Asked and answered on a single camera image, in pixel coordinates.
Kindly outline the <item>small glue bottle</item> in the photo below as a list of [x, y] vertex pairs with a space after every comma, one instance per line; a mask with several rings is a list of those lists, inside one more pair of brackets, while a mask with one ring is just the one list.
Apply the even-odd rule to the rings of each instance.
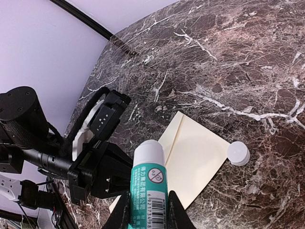
[[168, 187], [164, 151], [155, 140], [134, 151], [130, 183], [129, 229], [167, 228]]

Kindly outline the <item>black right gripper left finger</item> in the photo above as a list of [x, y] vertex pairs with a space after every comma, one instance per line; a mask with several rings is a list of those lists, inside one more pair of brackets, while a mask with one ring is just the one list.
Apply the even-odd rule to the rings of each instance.
[[130, 220], [130, 192], [124, 192], [102, 229], [127, 229]]

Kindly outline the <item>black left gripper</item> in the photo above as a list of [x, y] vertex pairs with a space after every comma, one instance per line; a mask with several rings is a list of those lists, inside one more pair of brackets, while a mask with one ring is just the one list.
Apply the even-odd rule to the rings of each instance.
[[80, 205], [88, 195], [105, 199], [130, 190], [132, 159], [116, 144], [86, 143], [68, 170], [71, 202]]

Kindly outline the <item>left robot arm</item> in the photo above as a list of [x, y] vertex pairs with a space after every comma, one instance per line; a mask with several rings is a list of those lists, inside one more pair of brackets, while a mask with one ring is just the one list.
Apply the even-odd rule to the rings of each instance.
[[39, 172], [67, 180], [73, 204], [130, 189], [132, 159], [109, 138], [130, 97], [107, 87], [88, 101], [67, 137], [47, 120], [35, 90], [14, 88], [0, 96], [0, 169], [20, 173], [24, 161]]

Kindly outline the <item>black corner frame post left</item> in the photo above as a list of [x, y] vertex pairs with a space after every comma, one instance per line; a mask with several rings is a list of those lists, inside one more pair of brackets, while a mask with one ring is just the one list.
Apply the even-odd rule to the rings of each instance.
[[70, 15], [72, 15], [73, 17], [75, 17], [85, 25], [87, 25], [88, 27], [90, 27], [91, 29], [93, 29], [95, 32], [97, 32], [107, 40], [109, 40], [113, 36], [113, 34], [109, 30], [107, 30], [105, 27], [100, 25], [98, 22], [90, 18], [84, 12], [74, 7], [67, 1], [65, 0], [50, 0], [50, 1], [55, 5], [59, 6], [64, 11], [68, 12]]

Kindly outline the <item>grey glue bottle cap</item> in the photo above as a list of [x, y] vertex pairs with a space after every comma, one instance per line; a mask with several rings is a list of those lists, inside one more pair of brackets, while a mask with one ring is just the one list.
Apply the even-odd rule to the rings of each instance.
[[250, 151], [243, 142], [235, 141], [228, 146], [227, 158], [234, 166], [244, 166], [250, 160]]

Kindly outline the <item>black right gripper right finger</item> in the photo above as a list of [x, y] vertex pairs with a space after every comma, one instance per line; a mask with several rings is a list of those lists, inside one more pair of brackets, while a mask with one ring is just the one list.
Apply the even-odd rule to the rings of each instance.
[[184, 210], [175, 191], [169, 192], [169, 229], [193, 229], [193, 223]]

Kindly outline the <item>cream envelope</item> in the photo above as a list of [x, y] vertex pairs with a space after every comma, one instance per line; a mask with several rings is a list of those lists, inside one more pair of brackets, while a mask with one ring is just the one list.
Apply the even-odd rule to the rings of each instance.
[[180, 111], [158, 142], [164, 149], [168, 190], [188, 208], [227, 159], [229, 142]]

